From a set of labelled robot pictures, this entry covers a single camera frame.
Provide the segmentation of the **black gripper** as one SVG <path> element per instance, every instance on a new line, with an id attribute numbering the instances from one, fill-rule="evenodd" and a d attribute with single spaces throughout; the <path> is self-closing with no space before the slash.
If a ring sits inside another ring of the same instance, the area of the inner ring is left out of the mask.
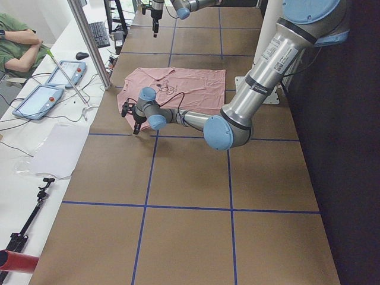
<path id="1" fill-rule="evenodd" d="M 129 101 L 126 101 L 122 105 L 121 116 L 124 118 L 127 114 L 133 116 L 135 121 L 133 134 L 138 135 L 140 133 L 141 124 L 146 121 L 145 115 L 139 110 L 139 108 L 137 108 L 136 103 L 130 103 Z"/>
<path id="2" fill-rule="evenodd" d="M 159 20 L 162 19 L 163 15 L 163 8 L 164 8 L 164 0 L 151 0 L 148 4 L 141 4 L 141 12 L 143 15 L 146 14 L 147 10 L 151 11 L 151 17 L 152 17 L 152 30 L 153 30 L 153 37 L 157 37 L 157 33 L 159 31 Z"/>

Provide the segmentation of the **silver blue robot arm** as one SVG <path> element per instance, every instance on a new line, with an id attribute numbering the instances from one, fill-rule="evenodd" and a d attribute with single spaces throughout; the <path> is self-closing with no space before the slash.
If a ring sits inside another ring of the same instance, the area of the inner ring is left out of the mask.
<path id="1" fill-rule="evenodd" d="M 181 124 L 202 131 L 207 144 L 215 150 L 228 150 L 246 144 L 253 131 L 252 117 L 288 68 L 306 48 L 336 45 L 349 34 L 351 1 L 283 1 L 276 33 L 244 80 L 232 101 L 218 115 L 166 109 L 156 102 L 156 92 L 144 87 L 135 103 L 126 99 L 121 115 L 131 114 L 133 133 L 148 122 L 154 130 L 167 124 Z"/>
<path id="2" fill-rule="evenodd" d="M 184 20 L 190 16 L 190 13 L 203 9 L 220 5 L 223 1 L 213 0 L 193 0 L 193 1 L 171 1 L 173 8 L 176 11 L 177 18 Z M 141 12 L 143 15 L 146 11 L 151 11 L 153 37 L 157 37 L 159 33 L 159 20 L 162 19 L 163 10 L 165 7 L 164 0 L 153 0 L 147 4 L 141 3 Z"/>

